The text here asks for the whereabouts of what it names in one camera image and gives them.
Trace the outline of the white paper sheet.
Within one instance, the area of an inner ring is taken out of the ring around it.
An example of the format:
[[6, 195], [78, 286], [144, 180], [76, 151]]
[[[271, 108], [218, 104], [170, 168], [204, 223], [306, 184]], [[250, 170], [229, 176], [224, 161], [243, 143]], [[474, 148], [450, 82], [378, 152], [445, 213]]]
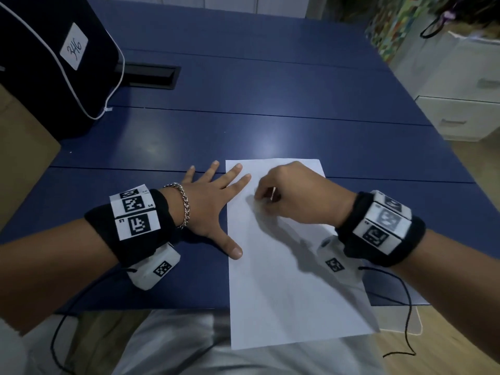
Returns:
[[234, 350], [379, 332], [364, 284], [346, 286], [319, 263], [316, 250], [334, 227], [267, 215], [254, 193], [270, 169], [293, 158], [226, 160], [242, 164], [249, 184], [227, 205], [228, 235], [242, 248], [229, 261]]

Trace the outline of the person's light grey clothing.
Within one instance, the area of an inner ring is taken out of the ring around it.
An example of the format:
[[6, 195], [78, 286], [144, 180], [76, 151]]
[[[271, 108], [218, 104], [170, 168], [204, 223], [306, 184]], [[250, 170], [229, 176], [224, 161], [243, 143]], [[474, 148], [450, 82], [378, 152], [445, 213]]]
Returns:
[[386, 375], [370, 335], [233, 350], [228, 310], [153, 310], [111, 375]]

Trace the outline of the black wristband with markers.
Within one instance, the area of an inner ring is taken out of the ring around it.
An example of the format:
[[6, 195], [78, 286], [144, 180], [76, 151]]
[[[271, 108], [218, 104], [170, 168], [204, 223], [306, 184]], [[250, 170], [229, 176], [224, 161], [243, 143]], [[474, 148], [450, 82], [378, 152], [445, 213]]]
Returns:
[[346, 257], [389, 268], [417, 248], [427, 227], [410, 208], [373, 190], [356, 195], [352, 210], [335, 230]]
[[116, 199], [93, 208], [84, 219], [103, 239], [124, 268], [154, 255], [173, 236], [176, 225], [168, 202], [158, 189]]

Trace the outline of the black left wristband with markers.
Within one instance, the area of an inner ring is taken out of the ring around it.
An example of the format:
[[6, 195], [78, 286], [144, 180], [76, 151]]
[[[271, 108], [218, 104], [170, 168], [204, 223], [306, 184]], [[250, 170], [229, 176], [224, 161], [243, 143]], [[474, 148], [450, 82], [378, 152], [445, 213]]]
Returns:
[[116, 199], [93, 208], [84, 219], [103, 239], [124, 268], [154, 255], [173, 236], [176, 225], [168, 202], [158, 189]]

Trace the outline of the person's left forearm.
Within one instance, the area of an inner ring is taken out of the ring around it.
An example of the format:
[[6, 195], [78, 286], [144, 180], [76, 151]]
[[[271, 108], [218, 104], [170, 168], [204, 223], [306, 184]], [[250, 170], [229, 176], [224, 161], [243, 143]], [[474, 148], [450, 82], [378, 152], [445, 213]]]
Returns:
[[84, 219], [0, 245], [0, 318], [21, 336], [118, 264]]

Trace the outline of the white drawer cabinet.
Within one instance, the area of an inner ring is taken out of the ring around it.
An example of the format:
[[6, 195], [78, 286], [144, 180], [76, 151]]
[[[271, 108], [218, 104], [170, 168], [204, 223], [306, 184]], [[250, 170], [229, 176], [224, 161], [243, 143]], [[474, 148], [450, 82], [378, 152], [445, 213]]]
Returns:
[[477, 142], [500, 128], [500, 39], [444, 33], [416, 103], [446, 140]]

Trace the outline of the black right wristband with markers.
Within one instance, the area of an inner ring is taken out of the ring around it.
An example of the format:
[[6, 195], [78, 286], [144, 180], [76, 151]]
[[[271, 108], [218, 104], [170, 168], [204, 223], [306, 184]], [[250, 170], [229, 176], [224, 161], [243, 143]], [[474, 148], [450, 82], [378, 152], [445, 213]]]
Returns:
[[389, 268], [417, 248], [427, 227], [410, 208], [373, 190], [356, 195], [352, 210], [335, 230], [346, 257]]

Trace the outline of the person's right hand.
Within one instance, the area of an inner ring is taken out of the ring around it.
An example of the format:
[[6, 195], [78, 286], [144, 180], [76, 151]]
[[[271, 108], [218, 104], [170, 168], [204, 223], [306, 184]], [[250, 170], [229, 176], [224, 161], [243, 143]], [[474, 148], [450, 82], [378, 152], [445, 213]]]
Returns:
[[274, 168], [285, 168], [286, 211], [265, 211], [303, 224], [340, 227], [353, 209], [357, 194], [294, 161]]

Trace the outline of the colourful patterned panel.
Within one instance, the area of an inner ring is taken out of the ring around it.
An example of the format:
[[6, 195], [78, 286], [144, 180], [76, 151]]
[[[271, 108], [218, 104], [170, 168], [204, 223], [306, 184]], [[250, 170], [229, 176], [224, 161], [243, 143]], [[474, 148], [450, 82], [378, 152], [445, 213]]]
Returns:
[[422, 13], [436, 10], [447, 0], [378, 0], [374, 15], [368, 21], [365, 36], [386, 64], [397, 50]]

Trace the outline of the person's left hand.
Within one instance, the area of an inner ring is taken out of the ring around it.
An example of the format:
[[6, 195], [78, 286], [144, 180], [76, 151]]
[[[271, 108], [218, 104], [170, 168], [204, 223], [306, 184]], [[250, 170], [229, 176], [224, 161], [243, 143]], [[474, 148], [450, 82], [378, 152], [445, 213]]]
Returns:
[[225, 189], [217, 189], [213, 176], [219, 166], [218, 161], [213, 161], [198, 180], [184, 184], [183, 179], [181, 183], [172, 183], [159, 190], [168, 204], [169, 213], [176, 227], [187, 228], [212, 242], [213, 231], [223, 230], [219, 222], [222, 209], [251, 180], [251, 175], [246, 174]]

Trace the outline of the white handwritten label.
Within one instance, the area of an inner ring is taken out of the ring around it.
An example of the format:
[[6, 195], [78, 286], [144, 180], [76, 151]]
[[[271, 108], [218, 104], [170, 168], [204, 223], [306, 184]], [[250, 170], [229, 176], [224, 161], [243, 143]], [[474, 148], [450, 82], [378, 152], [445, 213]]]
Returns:
[[60, 49], [60, 57], [73, 69], [78, 70], [89, 39], [76, 23], [72, 23]]

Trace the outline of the black bag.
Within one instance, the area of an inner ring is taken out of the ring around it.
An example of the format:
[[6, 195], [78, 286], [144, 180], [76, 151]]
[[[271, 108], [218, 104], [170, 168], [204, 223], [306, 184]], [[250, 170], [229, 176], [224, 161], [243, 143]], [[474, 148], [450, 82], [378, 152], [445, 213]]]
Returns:
[[[73, 70], [60, 55], [72, 23], [88, 37]], [[0, 0], [0, 84], [56, 139], [76, 138], [111, 111], [124, 57], [88, 0]]]

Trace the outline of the person's right forearm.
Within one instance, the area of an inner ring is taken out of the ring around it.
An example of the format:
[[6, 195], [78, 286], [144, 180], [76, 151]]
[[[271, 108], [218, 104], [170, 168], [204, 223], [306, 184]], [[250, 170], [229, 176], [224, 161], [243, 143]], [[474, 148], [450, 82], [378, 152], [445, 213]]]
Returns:
[[428, 229], [390, 269], [500, 364], [500, 259]]

